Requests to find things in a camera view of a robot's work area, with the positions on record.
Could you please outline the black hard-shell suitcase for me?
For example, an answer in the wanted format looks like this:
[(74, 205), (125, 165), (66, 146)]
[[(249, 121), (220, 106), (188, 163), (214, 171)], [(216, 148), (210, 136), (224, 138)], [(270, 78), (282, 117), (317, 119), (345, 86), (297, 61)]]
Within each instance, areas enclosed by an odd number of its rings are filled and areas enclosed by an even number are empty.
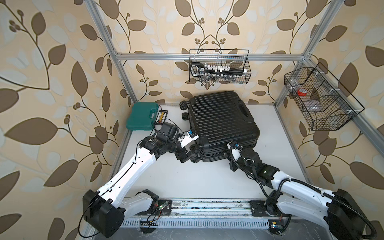
[(228, 143), (254, 148), (260, 137), (250, 110), (234, 91), (195, 96), (180, 102), (180, 108), (187, 111), (190, 129), (199, 136), (190, 147), (193, 163), (224, 160)]

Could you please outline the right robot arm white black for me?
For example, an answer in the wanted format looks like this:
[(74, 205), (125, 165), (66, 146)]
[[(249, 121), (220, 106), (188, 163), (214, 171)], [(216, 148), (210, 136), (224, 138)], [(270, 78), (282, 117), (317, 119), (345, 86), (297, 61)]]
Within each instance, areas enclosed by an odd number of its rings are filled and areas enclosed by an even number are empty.
[(315, 223), (338, 240), (374, 240), (378, 232), (353, 197), (344, 190), (322, 189), (295, 179), (271, 165), (264, 164), (252, 148), (237, 142), (227, 144), (233, 171), (241, 170), (260, 186), (272, 189), (268, 202), (281, 213)]

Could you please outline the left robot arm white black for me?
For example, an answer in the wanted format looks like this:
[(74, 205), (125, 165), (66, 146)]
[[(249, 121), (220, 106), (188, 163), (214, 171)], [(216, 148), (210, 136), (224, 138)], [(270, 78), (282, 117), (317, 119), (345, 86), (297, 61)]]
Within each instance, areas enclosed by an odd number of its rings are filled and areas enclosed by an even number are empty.
[(194, 153), (187, 151), (186, 146), (198, 138), (192, 130), (179, 133), (176, 125), (164, 123), (160, 130), (138, 142), (132, 158), (111, 180), (96, 192), (85, 193), (81, 219), (109, 238), (126, 218), (139, 213), (161, 212), (168, 203), (160, 205), (159, 196), (152, 191), (143, 190), (132, 198), (126, 198), (126, 194), (144, 171), (165, 153), (175, 154), (182, 163), (193, 158)]

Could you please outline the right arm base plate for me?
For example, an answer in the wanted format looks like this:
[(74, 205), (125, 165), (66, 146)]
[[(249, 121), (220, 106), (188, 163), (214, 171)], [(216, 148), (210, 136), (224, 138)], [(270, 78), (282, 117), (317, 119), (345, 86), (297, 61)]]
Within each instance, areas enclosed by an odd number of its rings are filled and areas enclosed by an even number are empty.
[(253, 217), (288, 217), (288, 214), (282, 213), (277, 206), (266, 204), (264, 200), (249, 201)]

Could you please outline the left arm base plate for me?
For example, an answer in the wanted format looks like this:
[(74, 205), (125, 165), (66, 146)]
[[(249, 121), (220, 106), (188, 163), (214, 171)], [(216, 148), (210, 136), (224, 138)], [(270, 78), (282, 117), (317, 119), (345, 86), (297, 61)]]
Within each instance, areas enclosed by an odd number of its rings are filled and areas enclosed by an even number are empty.
[(160, 199), (157, 201), (157, 203), (154, 205), (151, 214), (162, 212), (162, 216), (169, 216), (172, 211), (172, 203), (173, 201), (170, 199)]

